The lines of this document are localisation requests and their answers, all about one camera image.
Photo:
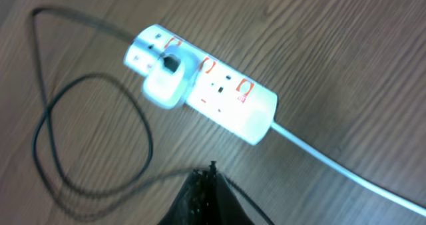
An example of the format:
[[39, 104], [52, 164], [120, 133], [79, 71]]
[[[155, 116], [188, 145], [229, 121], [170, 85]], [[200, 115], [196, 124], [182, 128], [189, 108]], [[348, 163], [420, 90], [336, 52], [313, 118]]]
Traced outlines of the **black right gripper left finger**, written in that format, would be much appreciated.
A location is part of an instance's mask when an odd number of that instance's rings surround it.
[[158, 225], [204, 224], [207, 170], [193, 170]]

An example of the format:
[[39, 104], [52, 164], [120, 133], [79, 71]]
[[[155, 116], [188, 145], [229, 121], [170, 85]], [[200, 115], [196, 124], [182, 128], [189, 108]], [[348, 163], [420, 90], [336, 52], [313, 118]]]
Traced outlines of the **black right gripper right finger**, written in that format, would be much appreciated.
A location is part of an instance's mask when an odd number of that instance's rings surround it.
[[238, 201], [231, 182], [216, 168], [212, 161], [208, 171], [208, 193], [206, 206], [210, 224], [254, 225]]

